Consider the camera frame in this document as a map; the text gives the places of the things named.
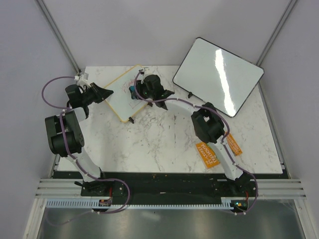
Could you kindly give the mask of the blue whiteboard eraser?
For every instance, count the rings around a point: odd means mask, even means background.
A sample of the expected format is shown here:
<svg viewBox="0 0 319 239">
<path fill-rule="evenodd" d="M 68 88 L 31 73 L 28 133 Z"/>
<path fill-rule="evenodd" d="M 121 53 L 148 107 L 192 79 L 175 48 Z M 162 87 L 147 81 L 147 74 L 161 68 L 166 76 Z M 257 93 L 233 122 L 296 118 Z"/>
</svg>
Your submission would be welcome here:
<svg viewBox="0 0 319 239">
<path fill-rule="evenodd" d="M 129 91 L 130 91 L 131 99 L 132 99 L 132 100 L 138 100 L 138 99 L 139 99 L 139 97 L 138 97 L 137 94 L 136 94 L 136 90 L 135 90 L 135 87 L 134 87 L 134 86 L 130 86 L 130 87 L 129 87 Z"/>
</svg>

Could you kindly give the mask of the yellow framed small whiteboard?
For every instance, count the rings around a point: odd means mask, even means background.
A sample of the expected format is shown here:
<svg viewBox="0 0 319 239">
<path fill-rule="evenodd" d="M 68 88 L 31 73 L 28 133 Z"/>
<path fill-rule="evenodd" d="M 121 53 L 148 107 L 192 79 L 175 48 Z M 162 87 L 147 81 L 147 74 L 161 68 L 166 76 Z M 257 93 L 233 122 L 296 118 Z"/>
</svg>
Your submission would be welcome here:
<svg viewBox="0 0 319 239">
<path fill-rule="evenodd" d="M 133 100 L 129 91 L 129 87 L 134 85 L 134 79 L 141 69 L 143 69 L 142 65 L 135 65 L 105 86 L 107 90 L 113 91 L 106 102 L 121 122 L 128 122 L 147 105 L 145 101 Z"/>
</svg>

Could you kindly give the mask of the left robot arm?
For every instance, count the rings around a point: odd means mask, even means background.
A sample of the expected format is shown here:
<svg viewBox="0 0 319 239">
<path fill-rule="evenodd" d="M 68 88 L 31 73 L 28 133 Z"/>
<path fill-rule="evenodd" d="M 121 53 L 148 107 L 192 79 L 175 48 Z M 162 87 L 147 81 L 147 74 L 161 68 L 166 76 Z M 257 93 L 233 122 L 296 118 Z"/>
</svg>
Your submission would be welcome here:
<svg viewBox="0 0 319 239">
<path fill-rule="evenodd" d="M 69 85 L 65 88 L 68 103 L 57 116 L 45 119 L 49 148 L 53 154 L 69 160 L 80 172 L 83 182 L 75 184 L 87 193 L 106 195 L 111 188 L 111 181 L 86 152 L 84 135 L 79 122 L 89 116 L 89 105 L 101 103 L 114 91 L 104 89 L 91 83 L 89 86 Z"/>
</svg>

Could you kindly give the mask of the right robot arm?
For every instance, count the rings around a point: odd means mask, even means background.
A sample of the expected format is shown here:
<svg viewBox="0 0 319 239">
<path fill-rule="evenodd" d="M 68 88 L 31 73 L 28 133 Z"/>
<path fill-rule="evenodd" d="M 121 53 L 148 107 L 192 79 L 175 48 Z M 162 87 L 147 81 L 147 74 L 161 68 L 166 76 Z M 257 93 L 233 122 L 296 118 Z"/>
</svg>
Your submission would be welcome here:
<svg viewBox="0 0 319 239">
<path fill-rule="evenodd" d="M 229 192 L 234 196 L 240 196 L 246 191 L 246 184 L 251 176 L 234 161 L 226 140 L 230 133 L 229 125 L 213 104 L 197 106 L 180 98 L 175 92 L 164 89 L 158 75 L 147 75 L 142 80 L 135 78 L 129 91 L 133 100 L 143 100 L 164 110 L 190 117 L 195 135 L 213 150 L 226 178 L 230 180 Z"/>
</svg>

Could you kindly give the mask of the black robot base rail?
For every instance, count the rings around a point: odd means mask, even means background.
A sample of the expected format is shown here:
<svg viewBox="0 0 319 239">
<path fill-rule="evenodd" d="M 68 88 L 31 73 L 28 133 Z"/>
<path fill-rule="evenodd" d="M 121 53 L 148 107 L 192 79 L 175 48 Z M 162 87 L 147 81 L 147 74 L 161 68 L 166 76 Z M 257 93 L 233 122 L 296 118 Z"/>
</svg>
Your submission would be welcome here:
<svg viewBox="0 0 319 239">
<path fill-rule="evenodd" d="M 194 205 L 217 204 L 223 197 L 256 195 L 256 183 L 248 174 L 232 181 L 222 174 L 103 173 L 110 182 L 75 182 L 81 196 L 111 197 L 114 204 Z"/>
</svg>

